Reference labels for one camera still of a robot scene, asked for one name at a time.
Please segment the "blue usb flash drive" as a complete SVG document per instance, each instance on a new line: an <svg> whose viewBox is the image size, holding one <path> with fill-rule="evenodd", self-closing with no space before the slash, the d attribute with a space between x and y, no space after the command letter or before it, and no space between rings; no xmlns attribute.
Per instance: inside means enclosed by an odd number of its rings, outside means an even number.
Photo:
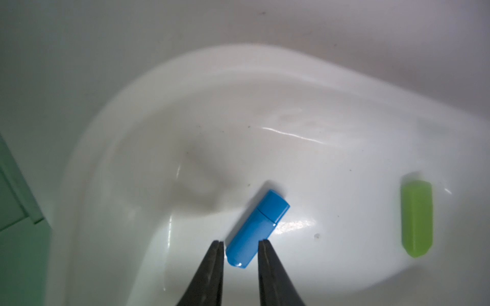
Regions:
<svg viewBox="0 0 490 306"><path fill-rule="evenodd" d="M276 191L269 190L254 208L226 248L230 265L245 269L259 251L259 242L267 240L290 205Z"/></svg>

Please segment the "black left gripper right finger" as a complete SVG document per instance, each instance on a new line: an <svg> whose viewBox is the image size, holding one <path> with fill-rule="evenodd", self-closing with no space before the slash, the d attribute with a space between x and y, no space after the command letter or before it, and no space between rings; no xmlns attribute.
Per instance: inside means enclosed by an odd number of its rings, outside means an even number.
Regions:
<svg viewBox="0 0 490 306"><path fill-rule="evenodd" d="M259 242L258 263L261 306L305 306L268 240Z"/></svg>

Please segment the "green usb flash drive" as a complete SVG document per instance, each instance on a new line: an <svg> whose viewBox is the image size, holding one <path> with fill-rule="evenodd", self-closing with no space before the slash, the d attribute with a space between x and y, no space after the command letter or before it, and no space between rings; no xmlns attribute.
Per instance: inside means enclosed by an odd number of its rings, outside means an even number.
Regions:
<svg viewBox="0 0 490 306"><path fill-rule="evenodd" d="M429 182L416 180L401 186L401 240L407 254L421 257L433 245L433 190Z"/></svg>

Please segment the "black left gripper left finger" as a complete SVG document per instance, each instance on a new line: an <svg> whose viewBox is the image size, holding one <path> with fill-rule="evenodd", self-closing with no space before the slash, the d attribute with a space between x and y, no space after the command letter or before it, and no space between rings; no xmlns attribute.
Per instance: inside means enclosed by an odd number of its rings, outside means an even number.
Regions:
<svg viewBox="0 0 490 306"><path fill-rule="evenodd" d="M222 304L224 258L224 242L214 240L178 306Z"/></svg>

